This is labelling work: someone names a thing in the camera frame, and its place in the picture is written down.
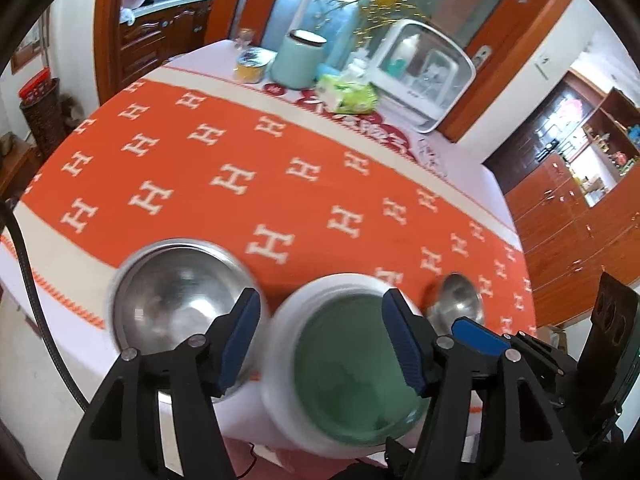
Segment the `white wall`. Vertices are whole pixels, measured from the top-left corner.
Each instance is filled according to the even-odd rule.
[[[49,60],[60,90],[71,94],[89,115],[99,106],[94,65],[95,0],[55,0],[51,6]],[[20,111],[18,90],[43,68],[40,57],[0,76],[0,135],[13,131],[25,139],[29,127]]]
[[[640,72],[611,27],[596,31],[571,68],[603,92],[616,87],[640,104]]]
[[[37,57],[28,62],[15,74],[11,73],[11,64],[8,64],[4,68],[2,75],[0,75],[0,97],[2,98],[2,106],[4,107],[10,126],[8,129],[21,139],[27,138],[29,135],[29,127],[20,111],[18,90],[20,90],[29,79],[42,70],[42,68],[42,61],[40,57]]]
[[[478,161],[484,161],[542,102],[577,59],[594,32],[606,25],[588,0],[572,0],[533,56],[486,112],[458,141]],[[545,79],[536,67],[540,55],[550,58]]]
[[[2,94],[0,94],[0,137],[9,131],[11,131],[11,123],[9,122],[9,117],[7,116],[6,109],[4,108]]]
[[[98,109],[94,64],[95,0],[55,0],[51,6],[51,65],[61,91],[87,116]]]

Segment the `light blue canister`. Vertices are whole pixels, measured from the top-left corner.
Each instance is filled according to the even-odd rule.
[[[292,30],[271,65],[271,79],[287,88],[311,88],[324,60],[326,39],[306,30]]]

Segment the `red container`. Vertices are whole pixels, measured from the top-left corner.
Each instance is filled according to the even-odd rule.
[[[43,97],[51,87],[51,70],[43,68],[35,76],[33,76],[25,86],[23,86],[18,95],[22,99],[23,104],[30,105]]]

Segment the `wicker basket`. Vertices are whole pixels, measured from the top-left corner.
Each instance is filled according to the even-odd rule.
[[[20,110],[44,160],[47,160],[66,138],[60,106],[60,79],[53,78],[51,89],[46,94],[32,104],[20,104]]]

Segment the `black cable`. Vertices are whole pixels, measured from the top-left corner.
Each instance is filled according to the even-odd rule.
[[[244,473],[236,477],[238,480],[247,476],[251,472],[251,469],[254,468],[255,463],[258,462],[258,456],[255,454],[254,449],[255,449],[255,444],[252,443],[251,450],[249,451],[249,453],[251,453],[251,456],[254,457],[254,461],[251,462],[251,465],[248,467],[248,469]]]
[[[18,256],[18,263],[20,264],[20,271],[22,272],[22,279],[24,280],[24,288],[27,290],[27,297],[29,298],[29,303],[33,310],[33,316],[35,317],[40,333],[42,334],[44,345],[47,347],[51,360],[53,361],[56,370],[58,370],[65,386],[78,403],[78,406],[80,406],[80,408],[85,412],[89,403],[84,398],[84,395],[80,391],[80,388],[78,388],[78,385],[71,376],[71,373],[69,373],[69,370],[58,351],[56,342],[53,341],[49,325],[47,324],[44,312],[42,311],[40,298],[38,297],[38,292],[36,290],[36,284],[33,281],[31,264],[29,263],[29,257],[27,256],[27,247],[24,244],[24,238],[22,237],[20,226],[18,225],[18,221],[15,219],[14,213],[4,204],[3,200],[0,200],[0,221],[7,226],[11,238],[14,241],[15,252]]]

